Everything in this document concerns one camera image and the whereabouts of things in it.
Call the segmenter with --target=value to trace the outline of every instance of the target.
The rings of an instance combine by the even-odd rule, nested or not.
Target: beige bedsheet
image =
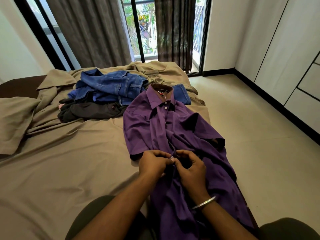
[[[122,118],[66,124],[57,119],[59,100],[72,90],[81,71],[89,69],[52,70],[39,86],[40,103],[26,137],[14,155],[0,162],[0,239],[64,239],[89,202],[119,193],[138,176]],[[100,70],[130,70],[152,83],[182,83],[192,99],[189,108],[210,122],[204,102],[173,62]]]

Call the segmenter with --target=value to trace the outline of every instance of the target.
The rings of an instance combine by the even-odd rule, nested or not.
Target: beige pillow
[[[17,150],[39,102],[30,97],[0,98],[0,154]]]

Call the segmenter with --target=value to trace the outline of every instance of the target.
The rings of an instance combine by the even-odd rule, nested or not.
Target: brown curtain
[[[158,61],[191,71],[196,0],[154,0],[154,6]]]
[[[46,0],[81,67],[134,60],[121,0]]]

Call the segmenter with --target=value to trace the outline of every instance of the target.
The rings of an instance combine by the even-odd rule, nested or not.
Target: person's left arm
[[[159,150],[145,151],[139,161],[139,177],[118,194],[73,240],[124,239],[131,223],[149,196],[166,165],[175,158]]]

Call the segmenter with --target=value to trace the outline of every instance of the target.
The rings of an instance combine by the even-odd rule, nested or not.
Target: blue denim garment
[[[173,86],[173,95],[175,100],[182,102],[185,105],[191,104],[191,99],[183,84]]]
[[[115,71],[102,74],[98,69],[81,73],[75,90],[68,96],[76,101],[85,99],[88,92],[93,93],[93,101],[118,102],[129,105],[142,91],[148,80],[128,71]]]

